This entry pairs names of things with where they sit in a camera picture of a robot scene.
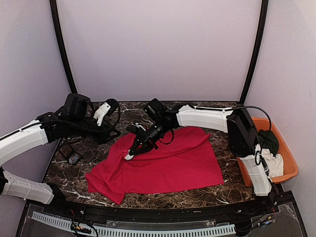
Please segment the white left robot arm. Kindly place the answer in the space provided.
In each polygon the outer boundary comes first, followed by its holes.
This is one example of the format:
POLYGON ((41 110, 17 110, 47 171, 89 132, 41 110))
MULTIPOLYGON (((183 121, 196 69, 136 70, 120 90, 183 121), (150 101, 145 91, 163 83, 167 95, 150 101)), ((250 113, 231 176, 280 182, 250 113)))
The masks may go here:
POLYGON ((120 106, 116 99, 110 98, 95 108, 91 99, 85 95, 70 93, 64 105, 54 112, 47 112, 0 138, 0 194, 23 200, 48 204, 59 215, 66 215, 70 205, 60 188, 53 183, 37 182, 26 172, 14 174, 8 170, 17 158, 28 158, 38 147, 45 146, 63 138, 78 136, 90 138, 97 144, 106 144, 120 136, 116 125, 106 121, 120 106))

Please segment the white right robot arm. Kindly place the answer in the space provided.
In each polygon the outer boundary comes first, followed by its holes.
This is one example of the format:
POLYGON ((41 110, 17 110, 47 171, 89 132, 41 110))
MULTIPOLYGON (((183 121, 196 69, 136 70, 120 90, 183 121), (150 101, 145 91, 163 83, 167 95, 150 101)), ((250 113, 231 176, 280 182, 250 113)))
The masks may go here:
POLYGON ((228 135, 229 148, 243 162, 254 193, 259 197, 253 201, 252 210, 256 214, 263 214, 270 208, 271 199, 267 195, 272 191, 272 180, 268 165, 261 156, 263 144, 259 141, 257 128, 247 106, 211 108, 177 104, 168 108, 155 98, 144 107, 144 111, 155 123, 149 128, 138 123, 126 128, 136 136, 125 156, 126 160, 157 149, 157 141, 167 132, 179 127, 192 126, 222 131, 228 135))

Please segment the round brooch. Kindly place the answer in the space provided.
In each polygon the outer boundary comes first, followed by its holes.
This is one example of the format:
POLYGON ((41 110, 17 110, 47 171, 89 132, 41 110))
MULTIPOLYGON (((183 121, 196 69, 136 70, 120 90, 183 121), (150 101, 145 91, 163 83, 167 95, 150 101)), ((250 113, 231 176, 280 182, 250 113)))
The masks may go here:
POLYGON ((126 156, 125 156, 125 160, 132 160, 134 157, 134 152, 132 150, 128 150, 126 156))

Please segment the magenta t-shirt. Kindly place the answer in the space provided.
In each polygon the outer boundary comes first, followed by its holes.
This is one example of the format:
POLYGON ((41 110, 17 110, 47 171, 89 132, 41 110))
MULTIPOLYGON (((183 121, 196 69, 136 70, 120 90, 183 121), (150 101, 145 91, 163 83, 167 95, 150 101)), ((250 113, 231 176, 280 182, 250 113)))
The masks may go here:
POLYGON ((108 157, 85 175, 90 193, 100 193, 121 204, 129 193, 172 193, 224 183, 210 136, 201 128, 168 132, 165 137, 174 139, 171 144, 126 160, 135 137, 131 133, 120 137, 108 157))

